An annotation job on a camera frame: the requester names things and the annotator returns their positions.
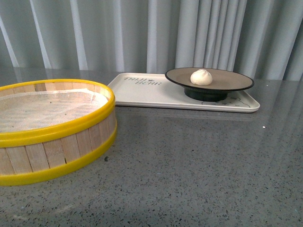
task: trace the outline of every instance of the yellow rim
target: yellow rim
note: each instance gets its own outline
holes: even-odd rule
[[[115,96],[113,91],[106,85],[89,80],[82,80],[82,79],[38,80],[38,81],[30,81],[30,82],[0,87],[0,91],[10,88],[15,88],[15,87],[21,87],[21,86],[41,84],[41,83],[54,83],[54,82],[75,82],[75,83],[87,83],[87,84],[97,85],[99,87],[106,89],[110,93],[110,99],[103,107],[99,108],[98,110],[69,122],[57,124],[50,127],[40,128],[40,129],[0,133],[0,148],[42,143],[42,142],[56,140],[62,137],[75,134],[79,131],[85,130],[99,123],[100,121],[104,120],[110,115],[110,113],[115,108]]]
[[[51,169],[46,169],[42,171],[37,171],[34,173],[18,174],[18,175],[0,175],[0,186],[16,186],[25,185],[31,183],[38,183],[42,181],[48,181],[59,176],[63,176],[74,172],[89,163],[96,160],[98,157],[103,155],[110,146],[114,143],[117,134],[117,124],[114,132],[109,137],[109,139],[103,143],[100,147],[90,152],[89,154],[69,162],[62,166],[57,166]]]

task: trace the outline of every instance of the wooden slat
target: wooden slat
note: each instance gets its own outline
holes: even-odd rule
[[[16,174],[31,173],[33,171],[24,146],[6,148],[6,151]]]
[[[61,138],[66,163],[80,158],[77,137],[75,134]]]
[[[50,168],[65,164],[61,139],[43,143]]]
[[[112,113],[107,117],[107,128],[109,135],[111,135],[114,132],[115,127],[116,127],[116,114],[115,114],[115,110],[113,110]]]
[[[104,143],[110,136],[109,130],[108,130],[108,123],[107,119],[104,119],[103,121],[99,122],[98,127],[100,131],[100,137],[101,137],[101,143]]]
[[[25,90],[24,90],[24,87],[23,86],[20,86],[20,87],[14,87],[13,88],[14,90],[14,94],[18,94],[18,93],[24,93]]]
[[[35,84],[35,91],[46,91],[45,83]]]
[[[24,86],[25,92],[35,92],[35,86],[33,84]]]
[[[0,148],[0,175],[13,175],[14,168],[11,165],[8,153],[5,148]]]
[[[110,99],[110,93],[106,89],[102,88],[100,89],[100,94],[104,95],[108,100]]]
[[[45,83],[45,88],[47,91],[56,91],[55,83]]]
[[[89,137],[91,142],[91,148],[93,150],[97,149],[102,143],[98,124],[89,128]]]
[[[13,95],[13,94],[14,94],[14,90],[12,88],[0,91],[0,97],[9,96],[9,95]]]
[[[78,147],[81,157],[90,153],[92,151],[90,137],[89,137],[89,130],[83,130],[76,133]]]
[[[65,90],[73,90],[72,82],[64,82],[64,88]]]
[[[83,88],[87,88],[87,84],[85,83],[72,83],[72,86],[74,89],[83,89]]]
[[[65,90],[64,82],[57,82],[55,83],[55,86],[57,91]]]
[[[33,172],[49,169],[47,157],[42,143],[25,146]]]
[[[99,87],[98,85],[95,85],[95,92],[100,93],[101,91],[101,87]]]
[[[92,92],[95,92],[95,86],[93,84],[86,84],[86,88]]]

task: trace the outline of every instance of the granite surface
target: granite surface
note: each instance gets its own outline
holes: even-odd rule
[[[1,85],[118,73],[0,69]],[[303,226],[303,83],[256,80],[254,113],[116,107],[113,146],[47,182],[0,187],[0,226]]]

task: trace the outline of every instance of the rectangular tray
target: rectangular tray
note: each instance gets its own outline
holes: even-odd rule
[[[225,100],[203,102],[184,94],[183,87],[164,74],[121,73],[108,85],[116,97],[116,105],[175,109],[195,109],[252,113],[260,104],[245,91],[234,91]]]

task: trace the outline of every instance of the plate rim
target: plate rim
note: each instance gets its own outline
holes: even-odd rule
[[[197,69],[197,70],[198,70],[198,69],[204,69],[204,70],[208,70],[208,69],[211,69],[211,70],[220,70],[220,69],[200,68],[200,67],[181,67],[181,68],[175,68],[175,69],[168,70],[168,71],[164,74],[164,75],[165,75],[165,78],[168,79],[170,82],[173,82],[173,83],[175,83],[175,84],[178,84],[178,85],[180,85],[180,86],[182,86],[182,87],[184,87],[184,88],[196,89],[196,90],[205,91],[205,92],[210,91],[210,92],[218,92],[218,93],[221,93],[221,92],[232,92],[232,91],[246,90],[246,89],[249,89],[249,88],[253,87],[254,84],[255,84],[255,81],[254,81],[252,78],[250,78],[250,77],[248,77],[248,76],[245,76],[245,75],[243,75],[243,74],[241,74],[241,73],[237,73],[237,72],[233,72],[233,71],[228,71],[228,70],[220,70],[220,71],[227,71],[227,72],[236,73],[236,74],[239,74],[239,75],[241,75],[241,76],[247,77],[247,78],[249,78],[249,79],[251,80],[252,83],[251,83],[251,85],[248,86],[248,87],[237,88],[237,89],[213,89],[213,88],[206,88],[206,87],[196,87],[194,84],[193,84],[193,86],[190,86],[190,85],[182,84],[182,83],[179,83],[179,82],[177,82],[177,81],[175,81],[175,80],[172,80],[169,76],[167,76],[167,73],[168,73],[168,72],[170,72],[170,71],[172,71],[172,70],[178,70],[178,69]]]

